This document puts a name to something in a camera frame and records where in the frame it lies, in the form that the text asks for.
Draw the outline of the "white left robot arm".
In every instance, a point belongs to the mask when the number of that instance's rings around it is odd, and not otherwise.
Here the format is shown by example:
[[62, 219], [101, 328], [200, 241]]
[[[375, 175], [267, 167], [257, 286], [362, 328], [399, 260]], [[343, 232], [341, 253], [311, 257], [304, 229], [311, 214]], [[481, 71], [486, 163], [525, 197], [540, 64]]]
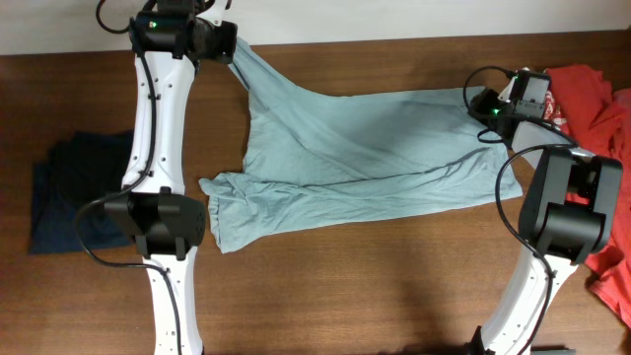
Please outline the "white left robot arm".
[[202, 202], [186, 196], [185, 110], [203, 60], [232, 62], [236, 24], [230, 0], [151, 1], [128, 26], [135, 55], [137, 108], [122, 191], [104, 208], [139, 255], [153, 303], [157, 354], [201, 354], [194, 263], [206, 227]]

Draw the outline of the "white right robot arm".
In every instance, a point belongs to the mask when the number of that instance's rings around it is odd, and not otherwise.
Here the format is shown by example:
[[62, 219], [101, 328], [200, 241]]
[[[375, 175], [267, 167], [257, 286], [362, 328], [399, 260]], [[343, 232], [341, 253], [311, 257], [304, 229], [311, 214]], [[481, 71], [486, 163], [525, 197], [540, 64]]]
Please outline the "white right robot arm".
[[548, 307], [564, 282], [606, 246], [623, 166], [594, 154], [544, 120], [551, 79], [527, 69], [503, 69], [509, 84], [466, 98], [467, 113], [525, 158], [534, 175], [519, 222], [508, 231], [521, 245], [499, 306], [465, 345], [467, 354], [531, 354]]

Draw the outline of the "light blue t-shirt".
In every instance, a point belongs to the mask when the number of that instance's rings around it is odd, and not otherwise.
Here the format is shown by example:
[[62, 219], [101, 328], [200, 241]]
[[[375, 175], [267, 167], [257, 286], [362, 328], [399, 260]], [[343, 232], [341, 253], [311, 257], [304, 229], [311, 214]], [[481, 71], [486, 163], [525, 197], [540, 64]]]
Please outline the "light blue t-shirt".
[[304, 89], [239, 40], [250, 113], [243, 168], [200, 181], [219, 250], [271, 235], [440, 213], [523, 191], [481, 143], [460, 89], [350, 97]]

